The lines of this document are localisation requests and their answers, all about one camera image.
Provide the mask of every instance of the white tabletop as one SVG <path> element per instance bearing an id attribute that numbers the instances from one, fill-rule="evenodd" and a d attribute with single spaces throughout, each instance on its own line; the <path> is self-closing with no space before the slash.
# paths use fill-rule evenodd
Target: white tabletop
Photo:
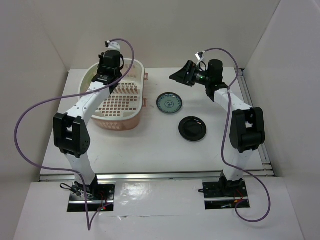
<path id="1" fill-rule="evenodd" d="M 67 212 L 68 190 L 58 182 L 32 183 L 14 240 L 303 240 L 284 180 L 261 180 L 272 201 L 262 222 L 244 222 L 234 209 L 205 210 L 201 180 L 117 181 L 114 211 L 99 213 L 91 231 L 84 212 Z M 258 219 L 268 208 L 266 193 L 253 178 L 246 186 L 250 208 L 239 212 Z"/>
<path id="2" fill-rule="evenodd" d="M 142 109 L 140 124 L 129 131 L 105 130 L 93 121 L 88 124 L 91 145 L 88 156 L 92 169 L 97 174 L 115 173 L 165 173 L 221 171 L 221 143 L 227 113 L 206 95 L 205 87 L 196 84 L 185 86 L 169 79 L 179 68 L 147 68 L 149 80 L 145 81 L 144 97 L 147 107 Z M 71 69 L 63 95 L 75 94 L 86 69 Z M 229 84 L 235 77 L 235 70 L 223 70 L 223 80 Z M 243 99 L 236 82 L 231 90 Z M 183 101 L 182 109 L 176 114 L 164 114 L 156 105 L 157 97 L 165 92 L 178 94 Z M 78 101 L 77 98 L 61 100 L 58 112 L 64 113 Z M 200 142 L 188 142 L 178 131 L 179 122 L 188 116 L 202 119 L 207 133 Z M 231 154 L 227 141 L 225 155 Z M 70 168 L 69 162 L 54 146 L 53 133 L 46 150 L 44 166 Z M 247 164 L 248 170 L 263 169 L 261 157 L 256 151 Z M 42 175 L 65 174 L 42 169 Z"/>

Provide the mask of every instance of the dish rack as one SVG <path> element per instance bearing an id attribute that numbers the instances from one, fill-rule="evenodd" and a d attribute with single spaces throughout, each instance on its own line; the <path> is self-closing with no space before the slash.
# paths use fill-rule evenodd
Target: dish rack
<path id="1" fill-rule="evenodd" d="M 131 61 L 129 58 L 124 59 L 122 74 L 128 70 Z M 98 64 L 90 67 L 82 78 L 79 93 L 88 90 L 92 78 L 97 74 Z M 92 115 L 92 120 L 103 129 L 113 131 L 134 129 L 140 122 L 142 107 L 147 106 L 147 99 L 143 98 L 146 80 L 148 80 L 148 73 L 145 73 L 144 66 L 141 62 L 134 60 L 129 73 L 120 81 L 109 98 L 101 103 Z"/>

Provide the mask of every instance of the basket rim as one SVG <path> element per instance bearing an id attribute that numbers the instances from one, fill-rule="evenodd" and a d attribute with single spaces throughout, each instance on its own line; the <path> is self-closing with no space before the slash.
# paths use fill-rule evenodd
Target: basket rim
<path id="1" fill-rule="evenodd" d="M 126 61 L 131 61 L 132 58 L 124 58 L 124 60 Z M 126 117 L 116 117 L 116 116 L 113 116 L 112 118 L 110 117 L 102 117 L 102 116 L 97 116 L 97 115 L 92 115 L 91 118 L 94 119 L 94 120 L 101 120 L 101 121 L 108 121 L 108 122 L 120 122 L 120 121 L 126 121 L 126 120 L 130 120 L 130 119 L 133 119 L 134 117 L 136 117 L 141 109 L 142 109 L 142 106 L 143 106 L 143 89 L 144 89 L 144 84 L 145 84 L 145 67 L 144 65 L 138 61 L 138 60 L 133 60 L 134 62 L 136 62 L 137 64 L 139 64 L 141 66 L 141 90 L 142 90 L 142 93 L 141 93 L 141 96 L 140 96 L 140 100 L 139 100 L 139 107 L 137 108 L 137 110 L 135 111 L 134 114 L 130 115 L 130 116 L 126 116 Z M 80 90 L 81 90 L 81 86 L 82 86 L 82 83 L 83 81 L 85 80 L 85 77 L 86 75 L 88 74 L 88 72 L 96 67 L 97 65 L 99 64 L 99 62 L 93 64 L 90 68 L 87 69 L 86 73 L 83 75 L 82 79 L 81 79 L 81 82 L 79 84 L 79 87 L 78 87 L 78 94 L 80 93 Z"/>

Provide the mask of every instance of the white wall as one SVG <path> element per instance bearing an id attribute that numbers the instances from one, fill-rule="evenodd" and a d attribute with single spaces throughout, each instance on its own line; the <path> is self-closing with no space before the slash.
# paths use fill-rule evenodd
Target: white wall
<path id="1" fill-rule="evenodd" d="M 319 239 L 320 1 L 281 0 L 244 76 L 304 237 Z"/>
<path id="2" fill-rule="evenodd" d="M 83 69 L 113 38 L 129 40 L 145 67 L 181 67 L 196 52 L 220 47 L 244 68 L 280 0 L 29 1 L 66 67 Z M 215 57 L 233 66 L 225 54 Z"/>
<path id="3" fill-rule="evenodd" d="M 16 121 L 31 105 L 62 93 L 67 71 L 24 0 L 0 2 L 0 238 L 13 239 L 30 182 L 39 170 L 16 151 Z M 57 102 L 34 110 L 19 131 L 23 151 L 41 164 Z"/>

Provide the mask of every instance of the beige wall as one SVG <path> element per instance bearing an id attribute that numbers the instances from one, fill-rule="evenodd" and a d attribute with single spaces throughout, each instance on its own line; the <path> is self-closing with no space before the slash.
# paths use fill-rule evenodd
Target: beige wall
<path id="1" fill-rule="evenodd" d="M 24 0 L 0 2 L 0 238 L 14 237 L 30 182 L 38 169 L 17 153 L 16 121 L 31 105 L 62 93 L 67 70 L 42 25 Z M 58 102 L 29 114 L 19 131 L 23 151 L 43 161 Z"/>
<path id="2" fill-rule="evenodd" d="M 244 76 L 304 237 L 319 239 L 320 1 L 281 0 Z"/>
<path id="3" fill-rule="evenodd" d="M 145 67 L 181 67 L 196 52 L 220 47 L 244 68 L 280 0 L 29 1 L 66 67 L 83 69 L 113 38 L 129 40 Z M 233 65 L 220 52 L 207 57 Z"/>

